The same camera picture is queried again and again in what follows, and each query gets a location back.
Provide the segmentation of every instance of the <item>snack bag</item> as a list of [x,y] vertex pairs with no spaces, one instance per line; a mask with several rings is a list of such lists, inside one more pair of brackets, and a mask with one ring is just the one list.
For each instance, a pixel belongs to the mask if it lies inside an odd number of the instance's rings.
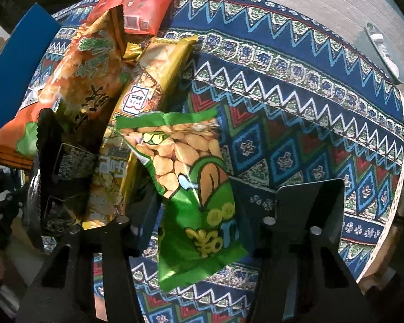
[[172,0],[100,0],[88,16],[95,21],[108,9],[123,5],[124,28],[128,34],[156,35]]
[[118,117],[116,128],[167,199],[158,230],[158,279],[169,292],[246,255],[218,143],[217,110]]
[[197,36],[179,41],[154,37],[130,72],[132,80],[115,106],[100,147],[84,228],[104,226],[124,214],[137,187],[137,158],[115,132],[115,119],[159,110],[165,97],[171,95],[173,83],[196,41]]
[[114,8],[78,29],[45,87],[33,90],[15,118],[0,129],[0,164],[30,169],[43,108],[56,112],[73,144],[97,154],[102,126],[106,127],[128,79],[121,59],[125,49],[120,22],[122,11]]

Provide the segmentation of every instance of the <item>patterned tablecloth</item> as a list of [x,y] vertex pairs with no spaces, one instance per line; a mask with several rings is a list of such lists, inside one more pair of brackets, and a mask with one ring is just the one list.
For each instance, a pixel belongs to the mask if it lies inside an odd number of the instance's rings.
[[[54,15],[63,27],[32,87],[52,74],[97,2],[83,0]],[[339,253],[359,280],[386,238],[402,189],[399,90],[341,36],[274,2],[174,0],[160,35],[194,34],[199,47],[181,75],[182,108],[218,109],[236,197],[258,212],[273,207],[281,185],[344,179]],[[243,259],[205,281],[164,293],[158,289],[156,254],[154,233],[143,257],[131,259],[147,322],[244,321],[257,262]],[[96,261],[95,291],[103,296],[101,257]]]

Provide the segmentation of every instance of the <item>blue patterned fabric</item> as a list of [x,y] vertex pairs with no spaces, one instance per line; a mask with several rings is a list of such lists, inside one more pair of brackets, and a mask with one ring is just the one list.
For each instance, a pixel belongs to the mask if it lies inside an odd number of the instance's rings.
[[[63,27],[33,87],[51,75],[97,2],[54,15]],[[218,109],[237,200],[263,215],[281,185],[344,179],[339,253],[359,279],[387,235],[404,175],[404,100],[389,76],[317,21],[266,0],[174,0],[159,35],[199,37],[171,110]],[[101,256],[95,261],[95,292],[103,296]],[[254,259],[170,293],[158,288],[156,261],[154,232],[143,256],[131,259],[147,322],[245,321]]]

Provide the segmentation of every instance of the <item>metal screw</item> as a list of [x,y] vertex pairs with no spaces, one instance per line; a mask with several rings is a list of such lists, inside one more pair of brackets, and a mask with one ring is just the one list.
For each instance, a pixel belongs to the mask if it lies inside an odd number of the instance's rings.
[[80,226],[80,225],[73,225],[73,226],[70,228],[69,232],[70,232],[71,234],[76,234],[76,233],[78,233],[80,230],[81,230],[81,226]]
[[277,220],[274,219],[274,218],[271,217],[271,216],[265,216],[265,217],[263,218],[263,223],[264,223],[265,225],[269,225],[269,226],[275,225],[276,222],[277,222]]
[[322,229],[317,226],[313,226],[312,228],[310,228],[310,232],[315,236],[319,236],[320,234],[322,234]]
[[117,223],[120,225],[124,225],[125,223],[129,222],[129,218],[126,215],[121,215],[116,218]]

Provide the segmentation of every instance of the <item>red snack bag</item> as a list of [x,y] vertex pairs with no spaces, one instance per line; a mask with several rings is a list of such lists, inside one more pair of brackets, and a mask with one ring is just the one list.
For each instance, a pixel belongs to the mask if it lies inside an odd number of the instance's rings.
[[110,8],[123,5],[124,31],[156,35],[172,0],[100,0],[88,16],[93,22]]

